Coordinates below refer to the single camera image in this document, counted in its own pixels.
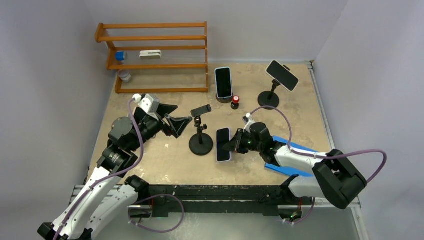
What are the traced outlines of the lavender case smartphone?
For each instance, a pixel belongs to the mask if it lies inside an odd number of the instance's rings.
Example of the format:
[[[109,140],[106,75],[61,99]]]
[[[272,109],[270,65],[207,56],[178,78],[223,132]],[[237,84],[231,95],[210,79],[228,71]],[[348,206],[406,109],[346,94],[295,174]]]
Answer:
[[[218,163],[232,160],[232,153],[224,149],[224,145],[230,141],[230,136],[230,129],[228,127],[216,131],[216,161]]]

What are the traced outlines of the black phone stand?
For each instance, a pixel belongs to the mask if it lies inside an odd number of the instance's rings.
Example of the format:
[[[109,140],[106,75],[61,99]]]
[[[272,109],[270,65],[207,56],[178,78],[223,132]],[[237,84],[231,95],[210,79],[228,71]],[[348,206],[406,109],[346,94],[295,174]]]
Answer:
[[[197,156],[205,156],[210,153],[213,149],[213,139],[204,130],[208,128],[206,124],[202,124],[201,116],[209,113],[212,108],[209,104],[196,109],[191,110],[191,116],[194,118],[194,126],[196,127],[197,133],[193,135],[189,140],[189,149]]]
[[[270,91],[263,91],[258,95],[257,102],[261,107],[265,106],[266,110],[271,110],[271,107],[277,108],[280,104],[280,98],[275,93],[275,90],[281,83],[276,79],[272,80]]]

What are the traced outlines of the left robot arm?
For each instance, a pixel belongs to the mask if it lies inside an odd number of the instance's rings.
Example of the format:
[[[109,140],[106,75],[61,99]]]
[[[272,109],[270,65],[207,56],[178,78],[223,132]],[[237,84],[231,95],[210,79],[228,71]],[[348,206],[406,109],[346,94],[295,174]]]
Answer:
[[[39,227],[37,232],[43,239],[94,240],[124,209],[151,199],[149,184],[135,175],[128,177],[112,197],[106,196],[141,162],[148,140],[160,132],[177,139],[193,118],[171,117],[176,105],[145,99],[137,100],[137,104],[128,116],[112,124],[107,147],[76,198],[53,222]]]

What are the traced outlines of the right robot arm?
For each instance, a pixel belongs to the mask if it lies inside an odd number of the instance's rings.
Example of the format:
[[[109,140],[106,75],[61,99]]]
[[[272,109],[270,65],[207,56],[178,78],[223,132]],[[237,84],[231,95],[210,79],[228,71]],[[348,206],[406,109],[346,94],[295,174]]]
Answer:
[[[341,151],[301,150],[296,154],[295,148],[274,140],[262,122],[252,124],[249,130],[239,128],[223,149],[239,154],[258,152],[267,164],[309,173],[309,177],[290,177],[282,184],[280,196],[288,204],[302,197],[325,198],[336,208],[344,210],[368,185],[365,177]]]

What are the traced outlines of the round brown phone dock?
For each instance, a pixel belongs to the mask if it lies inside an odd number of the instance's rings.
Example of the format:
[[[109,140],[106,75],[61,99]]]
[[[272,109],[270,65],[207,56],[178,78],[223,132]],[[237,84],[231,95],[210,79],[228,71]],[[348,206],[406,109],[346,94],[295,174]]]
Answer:
[[[223,97],[223,98],[219,98],[217,95],[215,96],[216,100],[221,103],[221,104],[228,104],[231,103],[233,100],[233,97]]]

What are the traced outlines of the red cap black stamp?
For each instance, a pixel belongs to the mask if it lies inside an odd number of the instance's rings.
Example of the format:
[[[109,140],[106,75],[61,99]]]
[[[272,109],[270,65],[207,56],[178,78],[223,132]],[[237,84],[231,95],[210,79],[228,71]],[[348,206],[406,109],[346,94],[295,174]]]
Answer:
[[[231,101],[231,105],[230,106],[231,106],[231,108],[233,110],[237,110],[240,107],[240,97],[237,96],[237,95],[234,95],[232,97],[232,101]]]

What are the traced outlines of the clear small jar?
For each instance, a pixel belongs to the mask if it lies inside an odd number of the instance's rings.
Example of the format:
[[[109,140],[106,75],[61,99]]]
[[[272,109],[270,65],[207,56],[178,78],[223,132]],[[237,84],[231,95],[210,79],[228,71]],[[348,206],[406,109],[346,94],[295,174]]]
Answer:
[[[118,70],[117,75],[125,83],[129,82],[132,78],[131,72],[128,69]]]

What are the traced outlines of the blue notebook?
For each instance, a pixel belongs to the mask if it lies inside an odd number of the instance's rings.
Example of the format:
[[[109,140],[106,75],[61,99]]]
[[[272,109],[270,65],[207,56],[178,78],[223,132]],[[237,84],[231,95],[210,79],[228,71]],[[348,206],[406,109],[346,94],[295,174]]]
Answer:
[[[291,142],[290,146],[292,148],[295,148],[297,151],[303,151],[303,152],[308,151],[308,152],[314,152],[314,153],[316,152],[316,150],[313,150],[311,148],[299,145],[299,144],[294,143],[294,142]],[[275,173],[278,173],[278,174],[286,175],[288,177],[293,176],[293,175],[299,175],[299,176],[302,176],[302,177],[312,177],[313,176],[312,174],[310,174],[308,172],[302,171],[302,170],[294,168],[294,167],[275,166],[275,165],[272,165],[272,164],[265,163],[264,168],[267,169],[267,170],[273,171]]]

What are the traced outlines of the light blue case smartphone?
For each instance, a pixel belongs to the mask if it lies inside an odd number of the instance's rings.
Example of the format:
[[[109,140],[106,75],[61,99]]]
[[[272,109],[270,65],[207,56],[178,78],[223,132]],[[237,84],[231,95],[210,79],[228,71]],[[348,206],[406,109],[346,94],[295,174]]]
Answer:
[[[218,99],[229,98],[233,96],[233,86],[231,69],[229,67],[219,67],[214,70],[216,95]]]

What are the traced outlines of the white eraser block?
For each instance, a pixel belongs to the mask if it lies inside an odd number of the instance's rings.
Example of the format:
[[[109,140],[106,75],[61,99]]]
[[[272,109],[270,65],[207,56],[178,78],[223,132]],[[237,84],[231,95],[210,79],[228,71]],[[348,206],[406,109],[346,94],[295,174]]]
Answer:
[[[141,60],[160,60],[162,58],[161,50],[141,50],[139,52],[139,58]]]

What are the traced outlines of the wooden shelf rack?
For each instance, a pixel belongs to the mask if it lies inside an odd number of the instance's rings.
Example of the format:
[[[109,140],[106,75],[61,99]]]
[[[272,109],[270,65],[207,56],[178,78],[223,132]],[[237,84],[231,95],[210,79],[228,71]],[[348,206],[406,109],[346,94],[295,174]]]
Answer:
[[[208,23],[99,23],[97,43],[108,49],[106,68],[129,71],[129,86],[116,77],[117,94],[207,93]]]

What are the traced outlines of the blue white small box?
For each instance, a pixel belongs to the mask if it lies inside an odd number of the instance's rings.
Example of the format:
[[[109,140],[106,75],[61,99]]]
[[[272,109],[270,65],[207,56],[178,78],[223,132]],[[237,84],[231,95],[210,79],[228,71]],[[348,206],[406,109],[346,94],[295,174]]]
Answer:
[[[115,53],[115,59],[119,62],[125,61],[128,58],[128,53],[126,51],[117,51]]]

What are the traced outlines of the white case smartphone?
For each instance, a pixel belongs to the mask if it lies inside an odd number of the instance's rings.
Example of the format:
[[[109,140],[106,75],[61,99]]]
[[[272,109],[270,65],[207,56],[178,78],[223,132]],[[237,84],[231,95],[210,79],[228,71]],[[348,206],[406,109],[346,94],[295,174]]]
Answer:
[[[290,69],[276,60],[272,60],[265,71],[290,92],[293,92],[300,82],[299,78]]]

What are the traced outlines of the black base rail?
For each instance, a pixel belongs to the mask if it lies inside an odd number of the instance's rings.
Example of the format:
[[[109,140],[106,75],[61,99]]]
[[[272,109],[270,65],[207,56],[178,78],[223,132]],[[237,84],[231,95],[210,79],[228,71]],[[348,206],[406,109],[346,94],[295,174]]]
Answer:
[[[280,185],[166,185],[152,184],[135,194],[132,207],[152,209],[154,218],[171,213],[260,214],[289,216],[299,205],[310,206],[310,197],[297,198]]]

